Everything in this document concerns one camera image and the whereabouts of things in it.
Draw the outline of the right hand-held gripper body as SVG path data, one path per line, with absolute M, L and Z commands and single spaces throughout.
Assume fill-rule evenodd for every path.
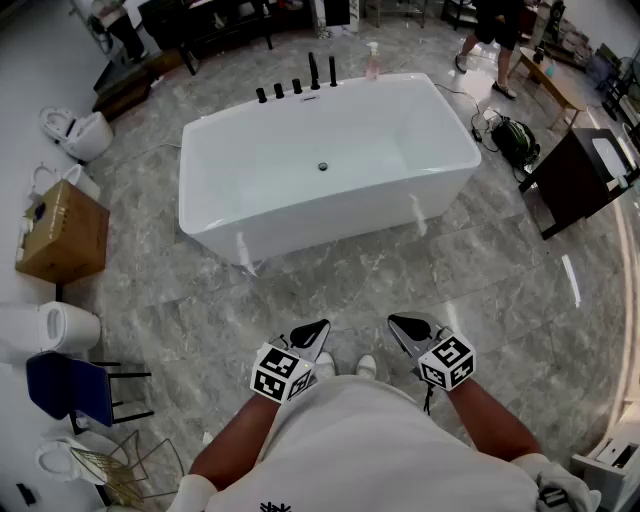
M 476 370 L 476 351 L 461 334 L 446 330 L 433 348 L 416 360 L 422 380 L 445 391 L 452 391 Z

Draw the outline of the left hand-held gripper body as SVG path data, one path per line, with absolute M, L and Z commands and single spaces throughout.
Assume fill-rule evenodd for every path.
M 318 342 L 296 347 L 284 335 L 264 343 L 257 351 L 251 390 L 276 403 L 291 401 L 308 388 L 318 357 Z

